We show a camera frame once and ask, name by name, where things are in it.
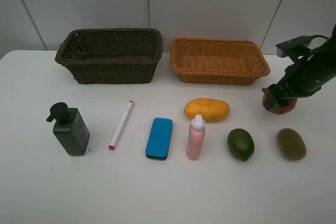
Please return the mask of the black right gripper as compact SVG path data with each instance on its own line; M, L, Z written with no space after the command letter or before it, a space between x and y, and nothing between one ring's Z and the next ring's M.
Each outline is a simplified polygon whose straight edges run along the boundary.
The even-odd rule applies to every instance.
M335 78L335 49L319 50L304 56L289 56L293 64L285 69L284 77L277 83L278 100L296 101L310 97ZM263 88L263 106L267 111L281 109L273 94L275 84Z

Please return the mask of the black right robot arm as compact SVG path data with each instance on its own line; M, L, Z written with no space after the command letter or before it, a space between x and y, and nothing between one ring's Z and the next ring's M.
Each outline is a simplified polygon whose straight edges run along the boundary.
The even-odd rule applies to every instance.
M289 57L292 64L285 75L267 88L262 104L276 115L295 108L298 98L307 98L335 77L335 29L330 37L299 36L276 44L277 56Z

